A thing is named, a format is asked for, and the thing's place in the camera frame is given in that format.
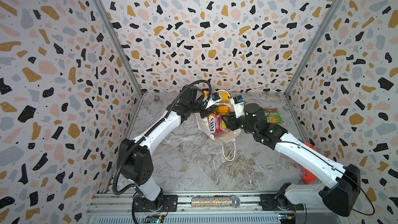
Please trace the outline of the Fox's fruits candy bag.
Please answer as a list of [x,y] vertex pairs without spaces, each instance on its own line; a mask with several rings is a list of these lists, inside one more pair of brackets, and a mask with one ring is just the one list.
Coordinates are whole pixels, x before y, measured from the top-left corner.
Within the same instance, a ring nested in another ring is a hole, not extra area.
[[210,114],[207,120],[208,128],[212,135],[224,134],[230,131],[223,122],[221,114]]

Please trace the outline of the green corn chips bag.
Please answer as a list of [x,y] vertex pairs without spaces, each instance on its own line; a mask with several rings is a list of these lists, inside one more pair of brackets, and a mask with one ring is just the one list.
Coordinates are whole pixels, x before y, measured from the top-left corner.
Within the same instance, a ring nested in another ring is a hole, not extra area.
[[277,108],[268,108],[264,110],[265,117],[267,119],[268,123],[284,123],[284,120],[282,119],[281,115],[279,114],[279,111]]

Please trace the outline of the white printed paper bag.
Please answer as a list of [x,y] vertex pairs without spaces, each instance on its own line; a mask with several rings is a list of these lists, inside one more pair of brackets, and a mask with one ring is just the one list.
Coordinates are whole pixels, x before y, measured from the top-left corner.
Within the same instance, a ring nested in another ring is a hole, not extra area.
[[[215,93],[219,94],[220,101],[211,106],[214,108],[208,108],[209,115],[207,117],[201,117],[199,113],[196,113],[195,117],[197,119],[198,128],[212,140],[221,144],[222,154],[226,161],[233,161],[236,156],[235,139],[240,134],[240,130],[236,129],[232,131],[227,127],[227,116],[235,113],[232,105],[232,98],[225,90],[218,90],[215,91]],[[224,153],[224,144],[229,142],[232,142],[234,146],[232,158],[228,158]]]

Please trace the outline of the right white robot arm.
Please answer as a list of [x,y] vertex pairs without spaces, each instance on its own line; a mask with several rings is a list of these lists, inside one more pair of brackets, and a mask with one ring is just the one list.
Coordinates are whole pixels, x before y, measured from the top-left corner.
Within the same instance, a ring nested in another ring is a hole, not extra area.
[[283,184],[275,196],[280,208],[298,204],[323,205],[339,216],[350,215],[361,191],[360,170],[355,165],[344,166],[330,160],[282,126],[269,123],[264,109],[258,104],[234,109],[233,114],[222,118],[228,129],[251,134],[256,142],[286,155],[321,181],[314,185]]

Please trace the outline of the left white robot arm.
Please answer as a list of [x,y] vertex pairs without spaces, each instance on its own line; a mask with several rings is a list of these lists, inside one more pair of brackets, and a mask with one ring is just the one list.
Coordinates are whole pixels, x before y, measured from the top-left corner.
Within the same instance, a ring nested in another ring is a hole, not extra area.
[[152,153],[191,114],[199,113],[201,117],[207,117],[220,101],[221,96],[212,92],[209,82],[195,81],[183,87],[155,124],[136,138],[123,140],[113,180],[114,195],[119,196],[134,188],[141,197],[156,201],[162,189],[152,177]]

